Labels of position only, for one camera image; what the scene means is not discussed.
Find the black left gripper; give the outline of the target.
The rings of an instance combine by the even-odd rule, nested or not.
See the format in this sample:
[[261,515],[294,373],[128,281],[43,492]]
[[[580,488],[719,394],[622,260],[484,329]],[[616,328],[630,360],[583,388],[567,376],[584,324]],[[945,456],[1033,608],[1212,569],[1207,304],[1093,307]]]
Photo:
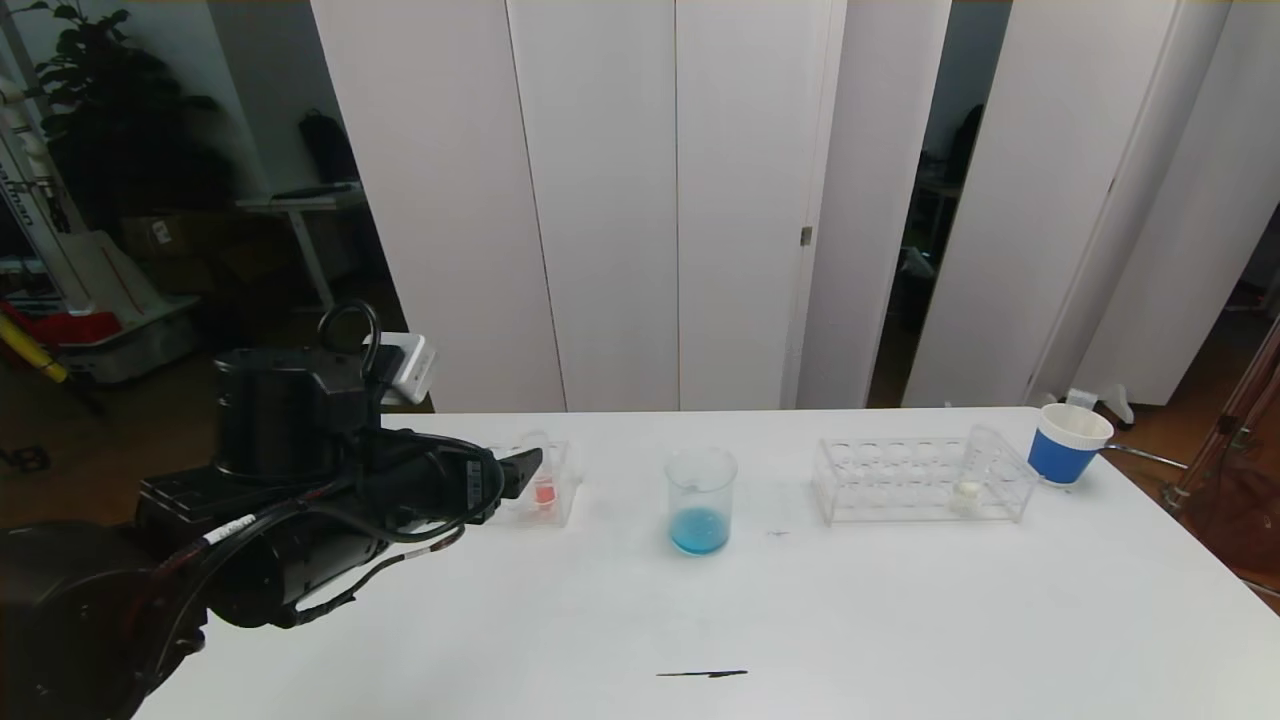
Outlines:
[[483,524],[502,498],[520,498],[541,464],[540,447],[498,460],[462,439],[372,439],[364,459],[364,501],[402,527]]

